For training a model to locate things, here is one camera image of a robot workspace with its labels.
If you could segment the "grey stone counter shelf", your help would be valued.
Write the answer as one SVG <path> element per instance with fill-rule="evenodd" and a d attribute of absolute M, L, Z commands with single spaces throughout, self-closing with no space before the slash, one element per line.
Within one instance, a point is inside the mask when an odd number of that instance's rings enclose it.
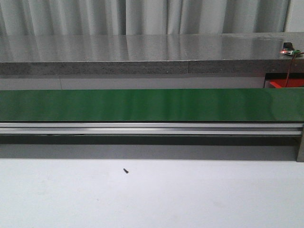
<path fill-rule="evenodd" d="M 304 71 L 302 32 L 184 35 L 2 36 L 2 75 L 154 75 Z"/>

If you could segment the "red plastic tray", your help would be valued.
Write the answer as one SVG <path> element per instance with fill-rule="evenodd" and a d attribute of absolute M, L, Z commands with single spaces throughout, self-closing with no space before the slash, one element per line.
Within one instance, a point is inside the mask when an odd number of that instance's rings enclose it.
<path fill-rule="evenodd" d="M 303 79 L 290 79 L 288 81 L 283 79 L 273 79 L 269 81 L 270 85 L 274 88 L 297 88 L 304 86 Z"/>

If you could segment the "green conveyor belt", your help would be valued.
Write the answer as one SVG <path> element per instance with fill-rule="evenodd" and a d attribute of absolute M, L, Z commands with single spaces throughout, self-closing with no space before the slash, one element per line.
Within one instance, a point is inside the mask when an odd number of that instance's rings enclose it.
<path fill-rule="evenodd" d="M 7 121 L 302 122 L 301 88 L 2 90 Z"/>

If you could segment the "black sensor module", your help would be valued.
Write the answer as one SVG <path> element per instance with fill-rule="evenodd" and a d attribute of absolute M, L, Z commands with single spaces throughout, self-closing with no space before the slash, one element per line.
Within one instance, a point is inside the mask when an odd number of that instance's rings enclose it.
<path fill-rule="evenodd" d="M 289 50 L 293 50 L 293 44 L 291 42 L 284 42 L 283 43 L 283 49 L 289 49 Z"/>

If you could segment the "small green circuit board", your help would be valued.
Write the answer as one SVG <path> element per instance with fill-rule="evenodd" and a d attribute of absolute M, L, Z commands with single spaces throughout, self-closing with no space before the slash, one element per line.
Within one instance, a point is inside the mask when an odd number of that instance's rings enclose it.
<path fill-rule="evenodd" d="M 288 56 L 301 56 L 304 54 L 302 51 L 298 49 L 289 49 L 289 48 L 283 48 L 280 53 Z"/>

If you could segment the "grey pleated curtain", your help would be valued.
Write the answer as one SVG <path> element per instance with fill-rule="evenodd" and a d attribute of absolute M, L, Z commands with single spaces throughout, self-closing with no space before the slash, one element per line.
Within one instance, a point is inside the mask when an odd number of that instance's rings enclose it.
<path fill-rule="evenodd" d="M 160 35 L 282 32 L 288 0 L 3 0 L 0 33 Z"/>

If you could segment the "aluminium conveyor frame rail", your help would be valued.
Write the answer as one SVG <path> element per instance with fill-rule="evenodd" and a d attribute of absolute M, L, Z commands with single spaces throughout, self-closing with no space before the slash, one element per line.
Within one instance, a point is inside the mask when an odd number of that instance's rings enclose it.
<path fill-rule="evenodd" d="M 0 156 L 302 162 L 304 125 L 280 122 L 3 122 Z"/>

